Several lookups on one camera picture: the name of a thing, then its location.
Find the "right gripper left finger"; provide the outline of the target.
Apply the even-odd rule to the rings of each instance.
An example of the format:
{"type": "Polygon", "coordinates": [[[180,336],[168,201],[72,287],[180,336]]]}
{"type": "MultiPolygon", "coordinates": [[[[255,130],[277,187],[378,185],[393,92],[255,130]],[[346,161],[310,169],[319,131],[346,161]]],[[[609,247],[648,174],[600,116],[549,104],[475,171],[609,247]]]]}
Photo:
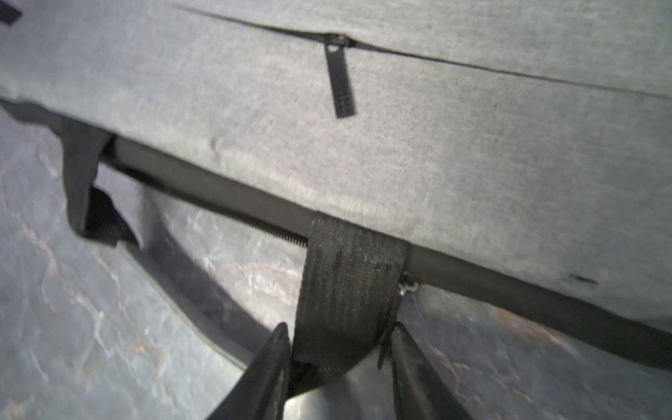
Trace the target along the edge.
{"type": "Polygon", "coordinates": [[[288,327],[280,323],[227,397],[207,420],[280,420],[291,376],[288,327]]]}

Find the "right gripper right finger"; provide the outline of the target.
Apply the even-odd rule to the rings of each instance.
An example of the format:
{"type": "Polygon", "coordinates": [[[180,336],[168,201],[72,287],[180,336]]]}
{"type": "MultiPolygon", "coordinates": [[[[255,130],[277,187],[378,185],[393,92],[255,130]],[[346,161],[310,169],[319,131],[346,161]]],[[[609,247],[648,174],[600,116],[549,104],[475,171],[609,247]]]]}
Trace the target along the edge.
{"type": "Polygon", "coordinates": [[[390,335],[397,419],[472,419],[401,323],[390,335]]]}

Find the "grey laptop bag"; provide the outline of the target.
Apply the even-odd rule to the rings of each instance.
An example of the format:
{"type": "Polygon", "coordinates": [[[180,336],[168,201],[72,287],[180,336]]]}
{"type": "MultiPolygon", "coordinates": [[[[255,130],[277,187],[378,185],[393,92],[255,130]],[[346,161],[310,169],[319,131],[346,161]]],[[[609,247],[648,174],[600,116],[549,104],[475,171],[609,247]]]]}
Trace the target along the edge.
{"type": "Polygon", "coordinates": [[[174,189],[303,234],[408,241],[411,276],[671,367],[668,1],[38,1],[10,110],[120,138],[174,189]]]}

